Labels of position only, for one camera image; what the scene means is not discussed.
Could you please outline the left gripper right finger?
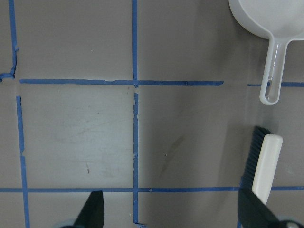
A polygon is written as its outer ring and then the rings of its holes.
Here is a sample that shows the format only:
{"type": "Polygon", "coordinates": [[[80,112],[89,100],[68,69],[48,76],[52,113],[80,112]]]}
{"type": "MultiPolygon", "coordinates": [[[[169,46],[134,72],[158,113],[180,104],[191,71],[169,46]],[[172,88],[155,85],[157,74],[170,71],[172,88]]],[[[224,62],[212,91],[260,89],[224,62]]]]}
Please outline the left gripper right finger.
{"type": "Polygon", "coordinates": [[[238,220],[243,228],[302,228],[295,220],[279,220],[250,189],[238,190],[238,220]]]}

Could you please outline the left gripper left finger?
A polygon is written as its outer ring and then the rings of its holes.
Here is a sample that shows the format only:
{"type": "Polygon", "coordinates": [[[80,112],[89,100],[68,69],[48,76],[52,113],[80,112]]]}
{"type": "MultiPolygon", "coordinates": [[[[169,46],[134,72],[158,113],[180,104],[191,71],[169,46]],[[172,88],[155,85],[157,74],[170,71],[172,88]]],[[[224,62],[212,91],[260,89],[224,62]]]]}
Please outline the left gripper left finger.
{"type": "Polygon", "coordinates": [[[92,191],[81,209],[73,228],[102,228],[105,223],[104,195],[92,191]]]}

